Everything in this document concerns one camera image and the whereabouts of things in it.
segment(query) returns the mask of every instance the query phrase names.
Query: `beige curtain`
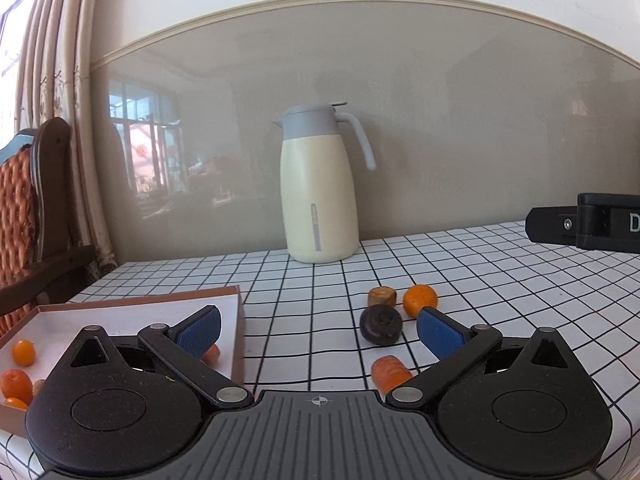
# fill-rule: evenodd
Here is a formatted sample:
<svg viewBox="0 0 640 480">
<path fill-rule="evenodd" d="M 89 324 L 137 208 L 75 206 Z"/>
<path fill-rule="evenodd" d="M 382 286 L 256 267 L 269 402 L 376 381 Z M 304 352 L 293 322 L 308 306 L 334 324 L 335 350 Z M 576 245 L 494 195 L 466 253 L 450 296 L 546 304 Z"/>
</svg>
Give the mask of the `beige curtain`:
<svg viewBox="0 0 640 480">
<path fill-rule="evenodd" d="M 95 170 L 90 45 L 95 0 L 36 0 L 22 46 L 15 130 L 62 117 L 71 126 L 75 242 L 98 250 L 97 274 L 115 260 Z"/>
</svg>

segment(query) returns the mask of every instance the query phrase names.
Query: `screw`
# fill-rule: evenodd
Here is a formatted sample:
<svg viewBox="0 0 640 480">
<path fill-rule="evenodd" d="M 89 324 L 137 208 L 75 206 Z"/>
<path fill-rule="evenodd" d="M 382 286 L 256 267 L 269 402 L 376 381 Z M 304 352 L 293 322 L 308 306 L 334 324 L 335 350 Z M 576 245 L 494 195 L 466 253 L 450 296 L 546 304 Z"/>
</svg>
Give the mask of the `screw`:
<svg viewBox="0 0 640 480">
<path fill-rule="evenodd" d="M 244 388 L 239 388 L 238 386 L 227 386 L 226 388 L 218 390 L 216 397 L 220 402 L 232 403 L 245 400 L 247 395 L 248 393 Z"/>
<path fill-rule="evenodd" d="M 422 398 L 422 392 L 411 386 L 400 386 L 393 390 L 391 396 L 398 402 L 417 402 Z"/>
</svg>

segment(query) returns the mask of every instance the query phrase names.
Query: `wall trim molding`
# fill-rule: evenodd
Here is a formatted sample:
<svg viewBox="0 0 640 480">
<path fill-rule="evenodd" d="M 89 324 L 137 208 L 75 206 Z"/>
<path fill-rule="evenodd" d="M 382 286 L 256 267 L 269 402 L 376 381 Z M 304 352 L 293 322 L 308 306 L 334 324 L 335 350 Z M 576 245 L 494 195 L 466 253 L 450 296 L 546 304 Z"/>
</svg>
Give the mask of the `wall trim molding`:
<svg viewBox="0 0 640 480">
<path fill-rule="evenodd" d="M 255 2 L 252 4 L 246 4 L 243 6 L 232 7 L 229 9 L 219 10 L 217 12 L 212 12 L 210 14 L 205 14 L 203 16 L 198 16 L 197 18 L 193 18 L 191 20 L 187 20 L 186 22 L 177 23 L 176 25 L 172 25 L 171 27 L 164 28 L 162 30 L 158 30 L 157 32 L 153 32 L 147 36 L 143 36 L 136 41 L 133 41 L 129 44 L 126 44 L 112 52 L 102 56 L 100 59 L 97 59 L 91 63 L 91 70 L 95 70 L 104 66 L 112 61 L 115 61 L 118 58 L 126 56 L 131 52 L 135 52 L 140 48 L 148 46 L 153 43 L 157 43 L 158 41 L 165 40 L 166 38 L 170 38 L 175 36 L 176 34 L 180 34 L 182 32 L 187 32 L 188 30 L 192 30 L 198 27 L 204 27 L 205 25 L 210 25 L 212 23 L 223 22 L 225 20 L 230 20 L 231 18 L 238 18 L 240 16 L 248 16 L 250 14 L 257 14 L 258 12 L 266 12 L 267 10 L 277 10 L 277 9 L 288 9 L 289 7 L 302 7 L 308 5 L 316 5 L 316 4 L 336 4 L 336 3 L 353 3 L 353 2 L 400 2 L 400 3 L 415 3 L 415 4 L 431 4 L 431 5 L 440 5 L 446 7 L 458 7 L 460 9 L 468 9 L 468 10 L 478 10 L 481 12 L 488 12 L 490 14 L 496 14 L 498 16 L 505 16 L 507 18 L 513 18 L 515 20 L 520 20 L 521 22 L 531 23 L 533 25 L 539 25 L 541 27 L 550 28 L 551 30 L 555 30 L 556 32 L 560 32 L 562 34 L 566 34 L 577 40 L 584 41 L 585 43 L 589 43 L 605 52 L 609 52 L 610 54 L 620 58 L 631 64 L 632 66 L 640 69 L 640 60 L 636 60 L 623 52 L 609 46 L 583 32 L 579 32 L 572 28 L 569 28 L 565 25 L 561 25 L 559 23 L 553 22 L 551 20 L 547 20 L 546 18 L 540 18 L 539 16 L 535 16 L 533 14 L 528 14 L 521 10 L 511 9 L 509 7 L 502 7 L 495 4 L 489 4 L 485 2 L 479 2 L 476 0 L 265 0 L 262 2 Z"/>
</svg>

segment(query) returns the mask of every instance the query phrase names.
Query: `wooden chair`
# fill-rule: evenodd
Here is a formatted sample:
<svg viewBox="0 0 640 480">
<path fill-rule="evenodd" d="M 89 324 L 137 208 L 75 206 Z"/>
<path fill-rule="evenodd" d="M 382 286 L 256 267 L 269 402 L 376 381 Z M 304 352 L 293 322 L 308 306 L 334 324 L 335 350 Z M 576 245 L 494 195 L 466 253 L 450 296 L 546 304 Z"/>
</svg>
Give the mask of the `wooden chair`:
<svg viewBox="0 0 640 480">
<path fill-rule="evenodd" d="M 88 285 L 95 249 L 70 239 L 69 139 L 56 117 L 0 150 L 0 336 L 35 305 L 63 303 Z"/>
</svg>

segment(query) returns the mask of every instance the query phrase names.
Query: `dark round fruit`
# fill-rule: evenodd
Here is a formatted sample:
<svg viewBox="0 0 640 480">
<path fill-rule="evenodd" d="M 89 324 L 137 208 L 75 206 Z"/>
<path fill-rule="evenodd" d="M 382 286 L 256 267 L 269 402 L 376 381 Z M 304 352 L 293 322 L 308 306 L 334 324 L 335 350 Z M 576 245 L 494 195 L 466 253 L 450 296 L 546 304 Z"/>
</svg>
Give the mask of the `dark round fruit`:
<svg viewBox="0 0 640 480">
<path fill-rule="evenodd" d="M 392 306 L 371 305 L 360 316 L 360 331 L 374 345 L 393 345 L 402 333 L 402 318 Z"/>
</svg>

